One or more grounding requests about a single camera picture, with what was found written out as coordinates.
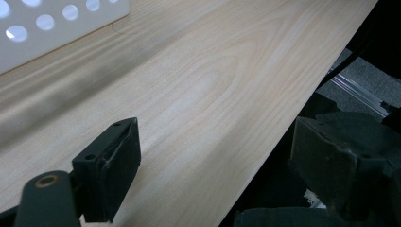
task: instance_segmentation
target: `wooden board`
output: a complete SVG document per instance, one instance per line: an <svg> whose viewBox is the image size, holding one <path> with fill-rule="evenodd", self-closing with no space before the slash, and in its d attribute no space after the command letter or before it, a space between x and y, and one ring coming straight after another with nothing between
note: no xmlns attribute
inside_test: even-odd
<svg viewBox="0 0 401 227"><path fill-rule="evenodd" d="M0 210L136 116L143 161L114 226L217 226L375 3L131 0L0 76Z"/></svg>

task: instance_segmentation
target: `black machine part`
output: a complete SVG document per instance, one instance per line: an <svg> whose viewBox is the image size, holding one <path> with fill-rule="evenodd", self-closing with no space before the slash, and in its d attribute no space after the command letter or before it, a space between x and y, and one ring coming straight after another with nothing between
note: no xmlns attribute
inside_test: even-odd
<svg viewBox="0 0 401 227"><path fill-rule="evenodd" d="M80 226L113 222L141 162L136 118L113 123L73 159L74 170L46 172L24 187L19 206L0 226Z"/></svg>
<svg viewBox="0 0 401 227"><path fill-rule="evenodd" d="M291 161L307 186L346 220L364 220L373 212L396 225L401 135L360 113L317 118L298 117L293 138Z"/></svg>

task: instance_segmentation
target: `wooden surface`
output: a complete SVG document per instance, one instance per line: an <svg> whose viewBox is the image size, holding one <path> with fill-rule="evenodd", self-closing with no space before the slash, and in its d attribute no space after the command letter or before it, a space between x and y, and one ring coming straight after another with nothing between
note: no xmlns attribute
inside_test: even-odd
<svg viewBox="0 0 401 227"><path fill-rule="evenodd" d="M132 0L0 76L0 210L136 116L143 161L114 225L217 226L375 2Z"/></svg>

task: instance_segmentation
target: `white perforated panel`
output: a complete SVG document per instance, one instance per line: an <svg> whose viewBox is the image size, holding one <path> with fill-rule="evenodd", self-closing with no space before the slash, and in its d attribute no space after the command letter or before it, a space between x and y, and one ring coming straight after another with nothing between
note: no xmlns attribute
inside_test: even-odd
<svg viewBox="0 0 401 227"><path fill-rule="evenodd" d="M0 74L129 11L128 0L0 0Z"/></svg>

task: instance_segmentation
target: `circular hole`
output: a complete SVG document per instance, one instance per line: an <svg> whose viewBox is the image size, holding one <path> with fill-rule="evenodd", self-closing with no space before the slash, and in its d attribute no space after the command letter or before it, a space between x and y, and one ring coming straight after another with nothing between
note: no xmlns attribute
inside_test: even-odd
<svg viewBox="0 0 401 227"><path fill-rule="evenodd" d="M90 155L86 155L86 157L85 157L85 160L93 160L93 159L95 159L95 155L93 155L93 154L90 154Z"/></svg>
<svg viewBox="0 0 401 227"><path fill-rule="evenodd" d="M41 30L51 30L54 27L54 19L47 14L41 15L36 19L36 26Z"/></svg>
<svg viewBox="0 0 401 227"><path fill-rule="evenodd" d="M68 5L62 10L62 15L68 21L74 21L78 18L78 8L74 5Z"/></svg>
<svg viewBox="0 0 401 227"><path fill-rule="evenodd" d="M6 30L6 35L14 42L23 42L27 38L27 30L23 26L11 26Z"/></svg>
<svg viewBox="0 0 401 227"><path fill-rule="evenodd" d="M23 3L29 7L37 7L42 3L42 0L23 0Z"/></svg>
<svg viewBox="0 0 401 227"><path fill-rule="evenodd" d="M39 181L35 183L35 186L38 188L48 187L53 185L56 181L59 180L59 176L57 175L47 175L42 177Z"/></svg>
<svg viewBox="0 0 401 227"><path fill-rule="evenodd" d="M4 0L0 0L0 18L9 16L9 4Z"/></svg>
<svg viewBox="0 0 401 227"><path fill-rule="evenodd" d="M86 0L86 8L90 11L96 11L100 7L99 0Z"/></svg>

